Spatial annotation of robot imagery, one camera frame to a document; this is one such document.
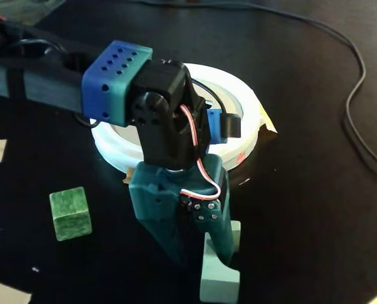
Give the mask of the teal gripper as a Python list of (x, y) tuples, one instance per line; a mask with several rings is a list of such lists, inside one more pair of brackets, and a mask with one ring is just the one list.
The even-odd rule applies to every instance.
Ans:
[(207, 181), (200, 169), (171, 172), (141, 162), (129, 184), (132, 204), (139, 223), (153, 236), (169, 259), (180, 268), (187, 266), (186, 252), (175, 219), (177, 207), (191, 211), (200, 232), (208, 233), (219, 260), (229, 265), (233, 257), (233, 233), (229, 205), (225, 205), (226, 171), (218, 155), (208, 154), (202, 159), (208, 176), (220, 187), (217, 199), (201, 200), (181, 194), (185, 189), (211, 196), (217, 189)]

